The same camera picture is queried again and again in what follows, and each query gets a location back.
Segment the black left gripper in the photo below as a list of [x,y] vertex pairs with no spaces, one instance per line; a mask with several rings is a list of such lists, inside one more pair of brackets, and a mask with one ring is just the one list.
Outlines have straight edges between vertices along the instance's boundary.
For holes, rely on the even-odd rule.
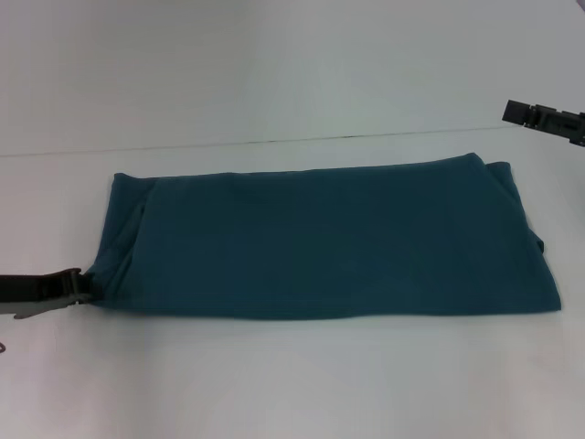
[[24,319],[47,311],[96,300],[96,283],[81,269],[37,274],[1,276],[1,314]]

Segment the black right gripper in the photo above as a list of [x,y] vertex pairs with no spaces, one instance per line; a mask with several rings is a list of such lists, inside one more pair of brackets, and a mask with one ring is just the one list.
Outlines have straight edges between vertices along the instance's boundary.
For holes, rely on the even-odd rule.
[[584,112],[560,112],[547,106],[509,100],[502,121],[568,140],[577,140],[579,146],[585,146]]

